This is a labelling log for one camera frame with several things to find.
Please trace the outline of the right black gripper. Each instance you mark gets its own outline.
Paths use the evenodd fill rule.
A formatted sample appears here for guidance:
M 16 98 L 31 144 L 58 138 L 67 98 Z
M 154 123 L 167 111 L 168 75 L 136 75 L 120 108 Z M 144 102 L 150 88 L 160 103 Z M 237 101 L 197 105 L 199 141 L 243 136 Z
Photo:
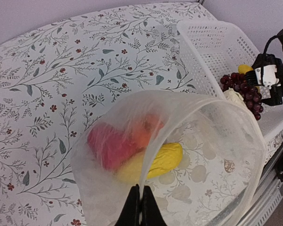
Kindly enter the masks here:
M 281 85 L 277 87 L 272 87 L 269 90 L 270 97 L 265 98 L 262 102 L 269 106 L 276 106 L 283 104 L 283 62 L 281 59 L 276 58 L 273 54 L 267 53 L 268 47 L 273 40 L 278 39 L 282 45 L 282 52 L 283 52 L 283 29 L 279 31 L 277 35 L 271 37 L 264 48 L 263 53 L 258 54 L 252 68 L 255 70 L 260 67 L 264 67 L 267 65 L 276 65 L 277 67 L 277 74 L 276 77 L 280 80 Z

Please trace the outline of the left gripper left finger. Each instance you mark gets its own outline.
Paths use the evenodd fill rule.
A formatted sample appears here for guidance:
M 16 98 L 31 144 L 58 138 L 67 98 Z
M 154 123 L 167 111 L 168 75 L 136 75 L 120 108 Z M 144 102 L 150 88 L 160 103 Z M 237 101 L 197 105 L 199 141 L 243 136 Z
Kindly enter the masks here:
M 115 226 L 140 225 L 140 188 L 132 186 Z

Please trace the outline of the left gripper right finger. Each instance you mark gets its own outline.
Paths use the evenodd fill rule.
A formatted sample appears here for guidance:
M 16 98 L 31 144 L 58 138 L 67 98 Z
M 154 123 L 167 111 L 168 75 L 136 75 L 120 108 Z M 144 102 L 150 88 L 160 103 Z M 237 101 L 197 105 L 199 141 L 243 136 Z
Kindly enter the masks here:
M 149 186 L 143 189 L 141 217 L 142 226 L 167 226 Z

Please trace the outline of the yellow lemon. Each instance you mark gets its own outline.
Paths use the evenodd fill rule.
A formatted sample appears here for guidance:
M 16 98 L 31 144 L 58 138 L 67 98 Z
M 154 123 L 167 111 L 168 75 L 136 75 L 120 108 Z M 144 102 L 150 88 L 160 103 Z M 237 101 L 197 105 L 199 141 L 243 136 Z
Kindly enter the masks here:
M 260 91 L 260 85 L 257 80 L 257 75 L 255 70 L 249 65 L 239 65 L 238 66 L 239 81 L 247 83 L 252 87 L 256 87 Z

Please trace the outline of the white plastic basket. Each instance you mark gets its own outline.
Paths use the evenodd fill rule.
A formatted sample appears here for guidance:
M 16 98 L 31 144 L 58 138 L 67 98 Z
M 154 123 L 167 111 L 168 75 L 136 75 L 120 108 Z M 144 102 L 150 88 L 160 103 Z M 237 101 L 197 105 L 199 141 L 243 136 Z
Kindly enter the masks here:
M 223 21 L 180 21 L 180 59 L 193 78 L 197 94 L 226 100 L 220 87 L 225 74 L 238 72 L 241 64 L 251 66 L 258 49 L 247 35 L 232 23 Z M 267 106 L 258 125 L 269 142 L 283 130 L 283 104 Z

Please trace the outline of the yellow corn cob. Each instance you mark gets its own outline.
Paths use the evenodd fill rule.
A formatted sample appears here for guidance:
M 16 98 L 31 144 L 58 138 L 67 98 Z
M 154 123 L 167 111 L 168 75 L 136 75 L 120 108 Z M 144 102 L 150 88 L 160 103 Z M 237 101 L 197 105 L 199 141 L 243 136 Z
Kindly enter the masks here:
M 137 184 L 140 179 L 145 152 L 139 152 L 127 160 L 116 172 L 116 178 L 127 184 Z M 158 151 L 147 179 L 155 178 L 175 169 L 183 158 L 183 148 L 180 143 L 167 143 Z

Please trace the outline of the red bell pepper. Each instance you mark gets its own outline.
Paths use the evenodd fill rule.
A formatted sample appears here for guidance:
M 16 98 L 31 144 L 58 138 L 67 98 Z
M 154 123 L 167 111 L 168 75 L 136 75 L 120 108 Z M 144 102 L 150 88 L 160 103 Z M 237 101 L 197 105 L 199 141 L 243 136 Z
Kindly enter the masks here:
M 87 139 L 98 164 L 105 170 L 116 171 L 125 161 L 144 150 L 124 132 L 107 123 L 98 123 L 90 131 Z

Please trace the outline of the clear zip top bag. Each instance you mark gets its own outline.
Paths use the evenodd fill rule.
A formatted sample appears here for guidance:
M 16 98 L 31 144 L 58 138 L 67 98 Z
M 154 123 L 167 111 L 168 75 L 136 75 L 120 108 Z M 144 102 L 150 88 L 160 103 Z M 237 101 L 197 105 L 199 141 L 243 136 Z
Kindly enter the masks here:
M 147 114 L 164 122 L 145 152 L 137 184 L 119 181 L 95 159 L 87 139 L 107 123 L 132 139 L 133 125 Z M 147 179 L 162 147 L 180 143 L 179 165 Z M 204 95 L 146 90 L 113 105 L 77 140 L 71 166 L 89 226 L 114 226 L 132 186 L 140 188 L 140 226 L 145 186 L 153 192 L 167 226 L 234 226 L 246 212 L 264 166 L 266 144 L 252 112 Z

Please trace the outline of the orange mini pumpkin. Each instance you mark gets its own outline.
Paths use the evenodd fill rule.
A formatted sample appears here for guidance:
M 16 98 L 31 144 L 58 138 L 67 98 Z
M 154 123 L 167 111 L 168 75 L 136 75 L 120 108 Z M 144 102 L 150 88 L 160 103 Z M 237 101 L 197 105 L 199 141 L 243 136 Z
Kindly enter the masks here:
M 138 149 L 144 149 L 152 137 L 156 137 L 164 127 L 164 122 L 155 114 L 147 114 L 133 125 L 132 139 Z

